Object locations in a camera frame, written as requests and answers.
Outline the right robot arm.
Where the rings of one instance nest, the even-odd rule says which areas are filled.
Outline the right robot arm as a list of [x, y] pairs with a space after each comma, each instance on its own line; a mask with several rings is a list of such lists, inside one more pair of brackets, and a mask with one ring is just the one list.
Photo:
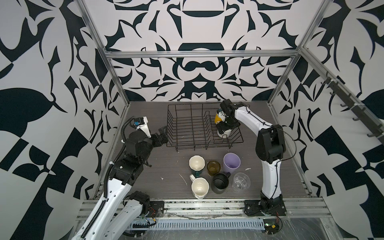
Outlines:
[[215, 124], [221, 138], [228, 138], [230, 132], [241, 124], [256, 135], [256, 154], [263, 167], [261, 197], [268, 204], [277, 200], [281, 196], [280, 166], [286, 151], [283, 128], [265, 121], [253, 113], [246, 104], [233, 103], [229, 99], [220, 103]]

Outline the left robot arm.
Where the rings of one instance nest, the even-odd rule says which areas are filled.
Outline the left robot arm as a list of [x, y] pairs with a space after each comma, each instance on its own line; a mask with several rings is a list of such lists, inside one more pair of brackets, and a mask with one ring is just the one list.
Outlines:
[[146, 215], [150, 197], [131, 188], [148, 164], [154, 148], [167, 143], [167, 127], [158, 133], [137, 128], [127, 137], [121, 129], [124, 146], [109, 163], [104, 178], [103, 194], [91, 214], [73, 236], [74, 240], [117, 240], [140, 215]]

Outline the lilac plastic cup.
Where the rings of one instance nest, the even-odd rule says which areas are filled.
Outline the lilac plastic cup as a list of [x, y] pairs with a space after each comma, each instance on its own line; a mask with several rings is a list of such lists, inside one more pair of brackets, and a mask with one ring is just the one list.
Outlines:
[[227, 153], [223, 158], [223, 172], [232, 174], [241, 165], [241, 159], [234, 153]]

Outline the cream faceted cup teal base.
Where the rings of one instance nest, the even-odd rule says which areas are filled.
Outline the cream faceted cup teal base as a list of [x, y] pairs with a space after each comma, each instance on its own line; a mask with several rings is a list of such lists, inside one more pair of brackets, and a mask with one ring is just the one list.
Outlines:
[[189, 159], [189, 167], [195, 178], [199, 178], [206, 165], [205, 159], [201, 156], [195, 155]]

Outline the amber glass cup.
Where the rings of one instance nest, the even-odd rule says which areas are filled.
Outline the amber glass cup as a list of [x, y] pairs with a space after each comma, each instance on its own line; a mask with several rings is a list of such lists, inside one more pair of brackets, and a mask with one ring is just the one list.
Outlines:
[[207, 164], [208, 174], [214, 176], [221, 171], [221, 164], [217, 161], [209, 161]]

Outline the clear glass cup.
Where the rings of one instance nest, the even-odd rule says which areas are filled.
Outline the clear glass cup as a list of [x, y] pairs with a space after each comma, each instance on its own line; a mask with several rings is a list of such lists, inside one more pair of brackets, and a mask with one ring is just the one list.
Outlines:
[[235, 192], [241, 192], [249, 189], [251, 180], [248, 175], [244, 173], [237, 173], [233, 178], [232, 188]]

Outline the black mug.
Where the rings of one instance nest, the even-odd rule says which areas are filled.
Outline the black mug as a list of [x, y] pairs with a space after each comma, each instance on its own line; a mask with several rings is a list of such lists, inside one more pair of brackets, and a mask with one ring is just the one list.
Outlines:
[[211, 189], [216, 194], [222, 194], [229, 186], [230, 173], [218, 173], [214, 175]]

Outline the cream ceramic mug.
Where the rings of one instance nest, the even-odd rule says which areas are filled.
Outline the cream ceramic mug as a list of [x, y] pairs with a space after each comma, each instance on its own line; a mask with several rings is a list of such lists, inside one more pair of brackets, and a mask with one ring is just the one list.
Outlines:
[[196, 199], [204, 199], [209, 192], [210, 185], [205, 178], [196, 178], [190, 175], [192, 181], [191, 189]]

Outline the small circuit board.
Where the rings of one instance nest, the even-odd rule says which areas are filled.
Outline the small circuit board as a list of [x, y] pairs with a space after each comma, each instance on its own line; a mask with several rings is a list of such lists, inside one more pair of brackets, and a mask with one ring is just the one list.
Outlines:
[[282, 230], [282, 225], [279, 223], [264, 223], [264, 228], [267, 235], [274, 236]]

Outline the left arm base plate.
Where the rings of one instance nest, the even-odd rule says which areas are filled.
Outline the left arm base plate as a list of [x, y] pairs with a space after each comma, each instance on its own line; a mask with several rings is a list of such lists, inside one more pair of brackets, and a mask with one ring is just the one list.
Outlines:
[[143, 213], [147, 218], [160, 217], [164, 213], [164, 201], [150, 201], [144, 206]]

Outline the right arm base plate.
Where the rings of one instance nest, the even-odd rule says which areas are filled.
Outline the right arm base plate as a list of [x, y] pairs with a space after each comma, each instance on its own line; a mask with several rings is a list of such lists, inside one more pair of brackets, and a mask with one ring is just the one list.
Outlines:
[[286, 216], [286, 206], [281, 199], [245, 200], [244, 213], [249, 217]]

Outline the grey wall hook rail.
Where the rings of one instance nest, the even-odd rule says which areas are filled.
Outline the grey wall hook rail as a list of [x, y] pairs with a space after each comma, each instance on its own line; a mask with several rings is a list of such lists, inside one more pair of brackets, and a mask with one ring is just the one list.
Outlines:
[[368, 138], [376, 138], [384, 145], [384, 123], [364, 104], [358, 97], [353, 94], [345, 84], [338, 78], [332, 76], [326, 71], [326, 79], [322, 82], [322, 86], [330, 88], [332, 98], [337, 96], [341, 101], [341, 107], [352, 111], [355, 117], [353, 121], [362, 122], [370, 131]]

